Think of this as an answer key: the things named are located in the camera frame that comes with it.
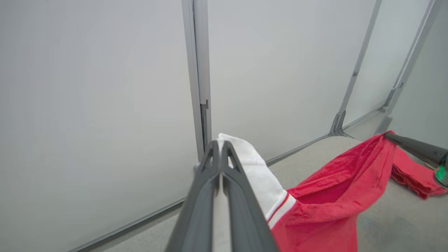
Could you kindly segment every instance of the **red cloth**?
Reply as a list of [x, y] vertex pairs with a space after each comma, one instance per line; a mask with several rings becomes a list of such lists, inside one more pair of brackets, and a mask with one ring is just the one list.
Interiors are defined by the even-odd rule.
[[409, 187], [424, 200], [430, 195], [446, 193], [446, 190], [435, 182], [433, 170], [417, 164], [399, 148], [395, 151], [391, 177], [399, 184]]
[[383, 135], [374, 136], [289, 189], [297, 201], [272, 228], [279, 249], [357, 251], [357, 216], [384, 193], [394, 152]]

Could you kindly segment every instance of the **gray metal post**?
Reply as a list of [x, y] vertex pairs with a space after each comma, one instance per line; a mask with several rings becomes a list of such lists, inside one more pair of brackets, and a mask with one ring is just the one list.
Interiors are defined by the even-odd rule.
[[198, 63], [196, 58], [196, 40], [194, 35], [193, 0], [182, 0], [184, 16], [185, 43], [187, 46], [188, 72], [190, 76], [191, 103], [193, 105], [194, 131], [198, 161], [204, 155], [204, 140], [202, 134], [201, 103], [199, 100]]
[[392, 90], [390, 91], [389, 96], [388, 96], [388, 98], [386, 99], [386, 102], [384, 103], [384, 106], [385, 106], [385, 107], [388, 107], [389, 104], [390, 104], [390, 102], [391, 102], [391, 100], [392, 100], [392, 97], [393, 97], [393, 95], [394, 95], [394, 93], [395, 93], [397, 84], [398, 84], [398, 82], [400, 81], [400, 79], [401, 79], [401, 77], [402, 77], [402, 73], [403, 73], [405, 67], [407, 66], [407, 64], [408, 64], [408, 62], [409, 62], [409, 58], [410, 58], [411, 54], [412, 54], [413, 51], [414, 51], [415, 44], [417, 43], [417, 40], [418, 40], [418, 38], [420, 37], [422, 28], [423, 28], [423, 26], [424, 26], [425, 23], [426, 23], [426, 19], [428, 18], [428, 14], [429, 14], [429, 12], [430, 12], [430, 10], [431, 10], [433, 4], [434, 4], [434, 0], [431, 0], [431, 1], [429, 2], [429, 4], [428, 4], [428, 7], [426, 8], [425, 15], [424, 15], [423, 18], [422, 18], [422, 22], [420, 23], [420, 26], [418, 27], [417, 33], [416, 33], [416, 35], [415, 35], [415, 37], [414, 37], [414, 40], [412, 41], [411, 47], [409, 48], [408, 55], [406, 55], [406, 59], [405, 59], [405, 61], [403, 62], [403, 66], [401, 67], [400, 72], [398, 73], [398, 76], [396, 77], [396, 80], [395, 80], [395, 82], [394, 82], [394, 84], [393, 84]]
[[210, 62], [208, 53], [207, 0], [194, 0], [194, 34], [198, 61], [199, 102], [202, 115], [202, 135], [205, 147], [211, 142]]
[[417, 42], [415, 44], [414, 50], [409, 57], [409, 62], [407, 66], [405, 67], [405, 70], [403, 71], [403, 76], [401, 77], [401, 81], [399, 81], [398, 86], [395, 89], [395, 92], [390, 100], [389, 106], [384, 114], [384, 117], [380, 124], [378, 125], [378, 128], [376, 129], [375, 134], [381, 134], [385, 132], [389, 124], [392, 121], [392, 110], [395, 107], [398, 98], [400, 97], [401, 92], [403, 91], [403, 88], [406, 85], [406, 82], [408, 81], [409, 75], [412, 72], [412, 69], [414, 68], [415, 62], [417, 61], [418, 55], [420, 54], [423, 44], [425, 43], [426, 37], [428, 36], [429, 31], [431, 30], [432, 24], [434, 23], [435, 17], [437, 16], [437, 12], [440, 8], [440, 2], [443, 0], [433, 0], [429, 3], [428, 8], [426, 9], [425, 16], [423, 17], [422, 23], [419, 27], [419, 32], [417, 32], [416, 37]]
[[333, 121], [333, 125], [329, 134], [330, 136], [334, 135], [348, 136], [342, 130], [342, 124], [344, 122], [345, 117], [345, 109], [347, 108], [350, 96], [352, 95], [356, 78], [358, 77], [359, 70], [361, 69], [362, 61], [364, 60], [364, 56], [366, 55], [367, 47], [369, 46], [370, 42], [370, 37], [372, 36], [373, 27], [375, 26], [379, 8], [381, 7], [381, 2], [382, 0], [376, 0], [375, 6], [373, 7], [372, 16], [370, 17], [369, 26], [367, 27], [366, 31], [366, 36], [364, 37], [364, 41], [362, 42], [361, 51], [359, 53], [358, 59], [356, 60], [355, 69], [353, 70], [352, 77], [350, 78], [349, 86], [347, 87], [347, 91], [345, 92], [344, 99], [342, 100], [342, 104], [339, 108], [339, 112], [336, 114], [335, 120]]

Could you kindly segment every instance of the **baseboard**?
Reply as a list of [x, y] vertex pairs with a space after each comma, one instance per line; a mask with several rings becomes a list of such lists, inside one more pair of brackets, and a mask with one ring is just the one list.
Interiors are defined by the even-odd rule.
[[95, 248], [98, 248], [98, 247], [100, 247], [108, 242], [111, 242], [112, 240], [117, 239], [118, 237], [121, 237], [121, 236], [123, 236], [123, 235], [125, 235], [125, 234], [151, 222], [151, 221], [159, 219], [159, 218], [175, 211], [176, 209], [179, 209], [183, 205], [184, 201], [185, 201], [185, 198], [182, 198], [172, 204], [169, 204], [168, 206], [166, 206], [164, 208], [161, 208], [153, 213], [150, 213], [136, 221], [133, 221], [119, 229], [116, 229], [106, 235], [96, 238], [96, 239], [94, 239], [84, 245], [81, 245], [77, 248], [74, 248], [68, 252], [88, 252]]
[[342, 129], [346, 130], [346, 129], [350, 128], [351, 126], [353, 126], [353, 125], [355, 125], [355, 124], [357, 124], [357, 123], [359, 123], [361, 121], [364, 121], [365, 119], [371, 117], [373, 114], [375, 114], [378, 111], [381, 111], [382, 109], [383, 109], [383, 105], [381, 105], [379, 108], [376, 108], [376, 109], [370, 111], [369, 113], [361, 116], [360, 118], [356, 119], [355, 121], [345, 125], [344, 127], [342, 127]]
[[271, 159], [269, 159], [269, 160], [266, 161], [266, 165], [269, 167], [269, 166], [271, 166], [271, 165], [273, 165], [273, 164], [275, 164], [275, 163], [277, 163], [277, 162], [279, 162], [279, 161], [281, 161], [281, 160], [283, 160], [283, 159], [289, 157], [290, 155], [295, 154], [295, 153], [301, 151], [302, 149], [304, 149], [304, 148], [306, 148], [306, 147], [312, 145], [313, 143], [315, 143], [315, 142], [317, 142], [317, 141], [320, 141], [320, 140], [322, 140], [322, 139], [324, 139], [324, 138], [327, 138], [327, 137], [328, 137], [328, 135], [321, 136], [321, 137], [319, 137], [319, 138], [317, 138], [317, 139], [315, 139], [315, 140], [313, 140], [313, 141], [311, 141], [311, 142], [309, 142], [309, 143], [306, 143], [306, 144], [301, 145], [301, 146], [299, 146], [299, 147], [297, 147], [297, 148], [295, 148], [295, 149], [292, 149], [292, 150], [290, 150], [290, 151], [288, 151], [288, 152], [286, 152], [286, 153], [283, 153], [283, 154], [281, 154], [281, 155], [279, 155], [279, 156], [276, 156], [276, 157], [274, 157], [274, 158], [271, 158]]

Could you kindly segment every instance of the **fabric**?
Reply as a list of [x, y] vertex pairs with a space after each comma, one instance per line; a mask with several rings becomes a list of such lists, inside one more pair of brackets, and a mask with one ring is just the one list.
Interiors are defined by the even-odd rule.
[[271, 229], [279, 249], [357, 251], [357, 216], [384, 193], [394, 152], [383, 135], [374, 136], [289, 189], [296, 202]]
[[423, 200], [431, 195], [447, 192], [435, 182], [433, 170], [417, 164], [399, 148], [395, 151], [391, 177], [414, 191]]
[[222, 133], [218, 135], [217, 140], [220, 149], [224, 141], [232, 143], [265, 219], [267, 221], [272, 220], [274, 212], [279, 206], [285, 204], [285, 199], [288, 196], [287, 191], [280, 185], [280, 182], [269, 170], [252, 144]]

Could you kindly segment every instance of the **white cloth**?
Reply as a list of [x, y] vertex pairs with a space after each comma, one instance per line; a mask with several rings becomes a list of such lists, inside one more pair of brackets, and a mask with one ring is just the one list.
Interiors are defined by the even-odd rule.
[[295, 199], [283, 189], [252, 144], [223, 133], [218, 135], [217, 140], [220, 150], [224, 141], [232, 143], [263, 215], [269, 227], [272, 228], [280, 217], [291, 209]]

